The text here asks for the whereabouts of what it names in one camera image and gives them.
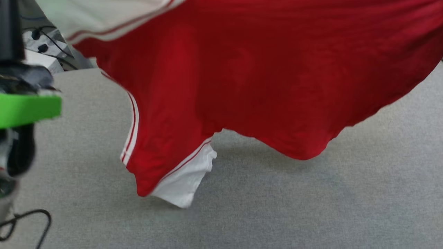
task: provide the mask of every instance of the wrinkled cloth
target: wrinkled cloth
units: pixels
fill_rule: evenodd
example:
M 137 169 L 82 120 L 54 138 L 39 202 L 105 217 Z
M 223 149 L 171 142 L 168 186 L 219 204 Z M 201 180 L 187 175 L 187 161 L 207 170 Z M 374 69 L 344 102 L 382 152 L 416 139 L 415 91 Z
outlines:
M 125 153 L 141 196 L 223 128 L 313 158 L 443 57 L 441 0 L 162 3 L 122 35 L 104 37 L 131 21 L 68 36 L 137 105 Z

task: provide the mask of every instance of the power strip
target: power strip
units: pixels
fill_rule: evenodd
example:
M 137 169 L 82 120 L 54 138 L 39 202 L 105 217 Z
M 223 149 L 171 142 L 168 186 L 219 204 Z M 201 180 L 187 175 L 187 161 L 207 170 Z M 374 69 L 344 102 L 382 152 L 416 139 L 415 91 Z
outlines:
M 48 50 L 42 54 L 49 54 L 53 56 L 58 56 L 61 58 L 66 57 L 66 54 L 60 51 L 60 49 L 54 45 L 54 43 L 49 40 L 45 35 L 41 35 L 38 40 L 34 40 L 32 37 L 32 31 L 26 31 L 23 33 L 23 42 L 25 45 L 25 48 L 34 52 L 39 51 L 39 46 L 46 44 L 48 45 Z M 69 53 L 68 46 L 65 43 L 62 43 L 60 41 L 55 41 L 57 45 L 62 48 L 65 52 Z
M 52 75 L 64 72 L 62 66 L 54 57 L 40 54 L 28 49 L 25 49 L 25 56 L 26 59 L 23 61 L 25 64 L 44 66 L 51 72 Z

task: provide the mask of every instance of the white fabric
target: white fabric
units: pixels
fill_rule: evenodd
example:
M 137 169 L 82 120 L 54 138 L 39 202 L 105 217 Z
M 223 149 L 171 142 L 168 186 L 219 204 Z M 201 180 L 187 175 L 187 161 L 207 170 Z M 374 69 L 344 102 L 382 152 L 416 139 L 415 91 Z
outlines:
M 212 159 L 217 157 L 210 145 L 211 139 L 205 140 L 171 171 L 172 174 L 162 179 L 151 195 L 181 208 L 191 206 L 195 191 L 206 172 L 212 170 Z
M 36 0 L 67 41 L 88 37 L 110 41 L 184 0 Z

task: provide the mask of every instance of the white stripe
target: white stripe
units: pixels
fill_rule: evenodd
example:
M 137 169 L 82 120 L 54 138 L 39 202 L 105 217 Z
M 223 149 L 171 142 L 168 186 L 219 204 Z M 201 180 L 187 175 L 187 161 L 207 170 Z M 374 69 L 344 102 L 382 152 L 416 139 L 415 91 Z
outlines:
M 173 171 L 175 171 L 176 169 L 178 169 L 178 168 L 180 168 L 180 167 L 182 167 L 187 161 L 189 161 L 191 158 L 193 158 L 201 149 L 202 149 L 202 147 L 204 146 L 204 144 L 206 144 L 206 143 L 208 143 L 209 141 L 211 141 L 211 139 L 212 139 L 212 137 L 210 137 L 210 138 L 207 138 L 206 140 L 204 140 L 203 141 L 203 143 L 200 145 L 200 146 L 198 146 L 189 156 L 187 156 L 185 159 L 183 159 L 175 168 L 173 168 L 171 171 L 169 171 L 161 180 L 160 180 L 160 182 L 161 181 L 163 181 L 165 178 L 167 178 L 168 176 L 169 176 L 169 173 L 170 172 L 173 172 Z
M 131 157 L 132 152 L 134 151 L 134 147 L 135 147 L 136 141 L 137 141 L 138 127 L 139 127 L 138 105 L 137 105 L 136 99 L 134 98 L 134 96 L 131 93 L 129 93 L 129 97 L 132 99 L 132 102 L 134 103 L 135 117 L 134 117 L 134 131 L 132 132 L 131 142 L 129 143 L 129 148 L 126 151 L 126 153 L 125 153 L 126 155 L 125 155 L 124 160 L 123 160 L 123 163 L 125 165 L 128 164 L 129 158 Z
M 128 134 L 128 137 L 126 138 L 126 142 L 124 144 L 123 151 L 121 152 L 120 160 L 123 160 L 123 156 L 126 154 L 126 148 L 128 147 L 129 141 L 131 140 L 132 130 L 134 129 L 135 110 L 132 105 L 131 94 L 129 92 L 128 92 L 128 96 L 129 96 L 129 102 L 130 102 L 129 104 L 131 105 L 131 110 L 132 110 L 131 111 L 131 127 L 129 128 L 129 134 Z

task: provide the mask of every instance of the jersey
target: jersey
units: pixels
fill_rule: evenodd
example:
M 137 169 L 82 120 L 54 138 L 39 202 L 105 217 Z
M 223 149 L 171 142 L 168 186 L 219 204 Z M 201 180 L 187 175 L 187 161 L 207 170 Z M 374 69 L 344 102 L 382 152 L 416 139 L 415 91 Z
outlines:
M 128 92 L 121 159 L 137 193 L 180 207 L 212 168 L 215 132 L 308 160 L 443 57 L 441 0 L 38 2 Z

